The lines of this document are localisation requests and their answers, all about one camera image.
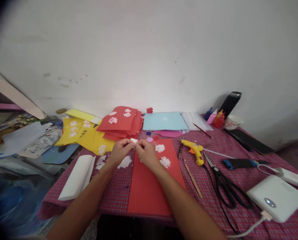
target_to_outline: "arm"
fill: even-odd
[[[48,240],[81,238],[97,211],[103,191],[115,169],[133,146],[134,143],[129,139],[115,143],[107,163],[56,221],[47,235]]]
[[[162,185],[175,220],[185,239],[226,239],[226,236],[199,203],[160,164],[154,145],[146,140],[136,143],[141,161]]]

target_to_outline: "finger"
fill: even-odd
[[[133,148],[134,145],[135,145],[134,142],[131,141],[131,143],[129,143],[127,146],[125,146],[123,148],[125,154],[127,154]]]
[[[138,143],[142,146],[142,148],[145,148],[146,146],[148,146],[150,143],[145,140],[145,139],[142,139],[140,141],[138,141]]]
[[[142,148],[142,145],[141,145],[141,141],[138,141],[136,144],[135,144],[135,147],[136,147],[136,151],[138,153],[138,155],[140,155],[141,153],[143,153],[145,150]]]
[[[131,141],[128,138],[125,138],[125,139],[122,139],[122,140],[118,141],[117,143],[119,143],[120,146],[125,147],[129,143],[133,143],[133,141]]]

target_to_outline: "pink paint bottle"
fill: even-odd
[[[213,123],[213,121],[214,121],[214,119],[215,119],[215,117],[216,117],[217,111],[218,111],[218,109],[216,109],[216,110],[210,115],[209,119],[207,120],[207,123],[208,123],[208,124],[212,124],[212,123]]]

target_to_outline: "yellow glue gun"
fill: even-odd
[[[202,166],[204,164],[204,160],[203,160],[202,155],[201,155],[201,152],[203,150],[203,146],[197,145],[193,142],[189,142],[189,141],[183,140],[183,139],[179,140],[179,141],[181,141],[181,143],[183,145],[191,148],[189,152],[195,154],[195,157],[196,157],[195,162],[197,163],[197,165]]]

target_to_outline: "red paint bottle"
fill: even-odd
[[[219,118],[217,119],[217,121],[216,121],[215,124],[214,124],[214,127],[216,127],[216,128],[220,128],[220,127],[222,126],[223,121],[224,121],[224,117],[225,117],[224,114],[225,114],[225,113],[223,113],[223,114],[221,115],[221,117],[219,117]]]

